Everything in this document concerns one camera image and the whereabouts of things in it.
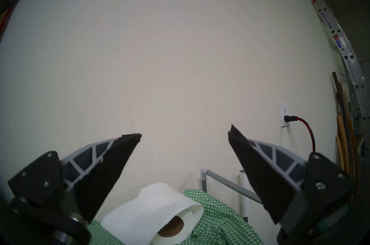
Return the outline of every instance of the wooden handle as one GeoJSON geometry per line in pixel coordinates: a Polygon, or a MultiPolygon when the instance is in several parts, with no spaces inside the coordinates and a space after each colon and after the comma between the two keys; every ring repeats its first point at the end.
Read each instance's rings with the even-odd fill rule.
{"type": "Polygon", "coordinates": [[[342,151],[343,151],[343,159],[344,159],[344,171],[347,172],[349,176],[352,176],[351,167],[349,166],[349,156],[348,156],[348,148],[347,148],[347,138],[346,132],[344,131],[343,119],[341,115],[337,116],[339,132],[340,132],[340,139],[342,140],[342,151]]]}
{"type": "Polygon", "coordinates": [[[338,146],[338,153],[339,153],[339,161],[340,161],[340,167],[342,170],[345,171],[345,167],[344,167],[344,159],[343,159],[343,152],[342,152],[342,146],[340,145],[340,140],[339,140],[339,136],[336,136],[335,137],[335,140],[337,142],[337,146],[338,146]]]}

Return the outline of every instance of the green gingham cloth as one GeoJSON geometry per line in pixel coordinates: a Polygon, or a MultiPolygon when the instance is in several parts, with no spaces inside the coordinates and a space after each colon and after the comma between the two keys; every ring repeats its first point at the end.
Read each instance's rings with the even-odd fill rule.
{"type": "MultiPolygon", "coordinates": [[[[184,195],[203,205],[204,213],[191,237],[182,245],[263,244],[253,228],[226,204],[197,189],[187,189],[184,195]]],[[[91,233],[90,245],[124,245],[95,220],[88,229],[91,233]]]]}

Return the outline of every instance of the textured wall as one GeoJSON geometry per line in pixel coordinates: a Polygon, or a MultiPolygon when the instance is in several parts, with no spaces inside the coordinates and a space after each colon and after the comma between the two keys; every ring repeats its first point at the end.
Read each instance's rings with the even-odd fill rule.
{"type": "MultiPolygon", "coordinates": [[[[143,135],[97,219],[153,182],[200,188],[200,168],[238,182],[227,141],[246,136],[307,158],[305,126],[280,128],[278,101],[306,119],[334,159],[331,51],[309,0],[21,0],[0,44],[6,181],[39,155],[143,135]]],[[[237,193],[209,193],[239,210],[237,193]]],[[[275,243],[263,207],[250,223],[275,243]]]]}

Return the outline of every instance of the red power cord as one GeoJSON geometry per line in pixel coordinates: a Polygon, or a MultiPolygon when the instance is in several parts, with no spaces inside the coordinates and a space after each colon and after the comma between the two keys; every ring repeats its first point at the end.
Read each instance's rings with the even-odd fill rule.
{"type": "Polygon", "coordinates": [[[315,138],[313,137],[313,132],[312,132],[310,125],[302,118],[297,118],[297,120],[303,122],[305,126],[307,127],[308,131],[310,132],[311,140],[312,140],[312,152],[316,152],[315,138]]]}
{"type": "Polygon", "coordinates": [[[315,137],[313,137],[313,132],[312,132],[312,129],[310,127],[310,125],[303,119],[303,118],[299,118],[297,116],[290,116],[290,115],[286,115],[284,116],[284,121],[285,122],[291,122],[291,121],[301,121],[305,124],[305,126],[307,127],[308,131],[310,132],[310,135],[311,135],[311,140],[312,140],[312,152],[316,152],[316,145],[315,145],[315,137]]]}

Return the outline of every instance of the metal rod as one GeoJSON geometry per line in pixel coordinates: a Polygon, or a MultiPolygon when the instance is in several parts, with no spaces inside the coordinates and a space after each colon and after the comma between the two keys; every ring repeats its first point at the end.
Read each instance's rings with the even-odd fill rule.
{"type": "MultiPolygon", "coordinates": [[[[248,189],[245,189],[243,187],[240,187],[238,184],[235,184],[234,182],[231,182],[230,180],[227,180],[226,178],[223,178],[222,176],[219,176],[218,174],[216,174],[216,173],[214,173],[210,170],[207,170],[206,174],[208,176],[212,177],[213,179],[217,180],[218,182],[226,185],[227,187],[235,190],[236,192],[239,192],[240,194],[248,197],[249,199],[252,199],[255,202],[258,202],[258,203],[262,204],[261,199],[254,192],[252,192],[248,189]]],[[[205,184],[205,187],[206,187],[206,190],[207,190],[207,185],[206,185],[205,182],[203,183],[203,180],[202,180],[202,187],[203,187],[203,184],[205,184]]]]}
{"type": "Polygon", "coordinates": [[[202,190],[207,193],[207,180],[202,180],[202,190]]]}

